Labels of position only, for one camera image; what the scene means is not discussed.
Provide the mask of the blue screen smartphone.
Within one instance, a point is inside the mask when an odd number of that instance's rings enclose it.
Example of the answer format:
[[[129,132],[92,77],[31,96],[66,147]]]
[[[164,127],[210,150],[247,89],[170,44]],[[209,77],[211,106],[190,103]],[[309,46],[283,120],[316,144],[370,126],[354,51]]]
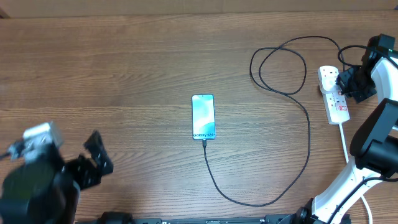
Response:
[[[194,140],[213,140],[216,138],[213,95],[192,96],[192,136]]]

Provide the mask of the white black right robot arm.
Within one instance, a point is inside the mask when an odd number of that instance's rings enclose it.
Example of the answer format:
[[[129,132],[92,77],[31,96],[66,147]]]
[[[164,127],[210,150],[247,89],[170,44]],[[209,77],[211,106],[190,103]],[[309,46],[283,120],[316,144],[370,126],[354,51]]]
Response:
[[[393,182],[397,173],[397,51],[395,38],[371,37],[363,48],[360,65],[345,71],[322,66],[318,69],[320,91],[330,124],[349,120],[347,98],[360,103],[376,95],[378,106],[344,146],[347,164],[329,187],[311,198],[295,214],[278,223],[350,223],[347,211],[381,182]]]

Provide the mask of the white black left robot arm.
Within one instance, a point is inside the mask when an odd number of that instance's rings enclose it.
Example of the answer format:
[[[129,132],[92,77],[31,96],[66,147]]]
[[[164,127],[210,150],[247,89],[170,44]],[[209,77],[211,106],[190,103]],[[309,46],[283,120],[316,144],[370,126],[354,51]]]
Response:
[[[25,162],[3,180],[2,222],[73,223],[80,192],[100,184],[104,175],[113,172],[98,131],[93,131],[83,146],[90,158],[79,155],[65,161],[50,132],[16,141],[11,153]]]

